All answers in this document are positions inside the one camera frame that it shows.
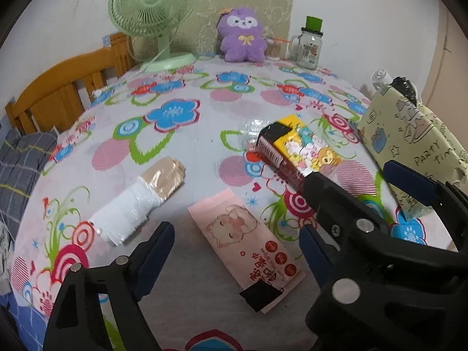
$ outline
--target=pink wet wipes package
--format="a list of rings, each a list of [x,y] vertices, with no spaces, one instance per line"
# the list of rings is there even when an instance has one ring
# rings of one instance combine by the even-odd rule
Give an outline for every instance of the pink wet wipes package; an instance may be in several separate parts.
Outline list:
[[[281,242],[250,214],[230,189],[188,209],[243,293],[260,280],[279,290],[277,298],[261,309],[262,313],[272,309],[304,278],[304,272],[299,270]]]

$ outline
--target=blue bedding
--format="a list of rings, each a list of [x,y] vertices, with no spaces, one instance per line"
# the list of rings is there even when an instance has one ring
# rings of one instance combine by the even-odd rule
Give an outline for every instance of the blue bedding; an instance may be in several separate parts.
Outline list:
[[[29,351],[42,351],[47,323],[45,317],[33,307],[22,307],[16,303],[13,293],[0,296],[0,305],[10,305],[18,333],[23,344]]]

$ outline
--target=fan base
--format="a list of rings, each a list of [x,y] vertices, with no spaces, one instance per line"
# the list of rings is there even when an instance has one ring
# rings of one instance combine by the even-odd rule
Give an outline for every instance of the fan base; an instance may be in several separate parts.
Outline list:
[[[143,63],[143,72],[159,72],[171,69],[180,69],[189,64],[194,64],[196,58],[192,53],[173,53],[162,61]]]

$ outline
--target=green desk fan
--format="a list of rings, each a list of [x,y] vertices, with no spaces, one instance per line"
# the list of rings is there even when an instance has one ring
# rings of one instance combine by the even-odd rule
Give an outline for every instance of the green desk fan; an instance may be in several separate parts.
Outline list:
[[[157,38],[159,53],[141,70],[158,72],[195,63],[191,53],[170,53],[169,34],[188,18],[196,3],[197,0],[109,0],[109,16],[128,36]]]

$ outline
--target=white wrapped object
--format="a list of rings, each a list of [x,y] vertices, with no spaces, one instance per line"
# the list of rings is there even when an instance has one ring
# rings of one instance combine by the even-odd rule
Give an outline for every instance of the white wrapped object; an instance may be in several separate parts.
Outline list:
[[[90,222],[106,241],[122,244],[182,185],[185,167],[176,159],[160,159],[135,183],[95,213]]]
[[[164,200],[138,177],[132,186],[95,213],[90,222],[102,238],[120,245],[147,219],[149,212],[161,206],[163,202]]]

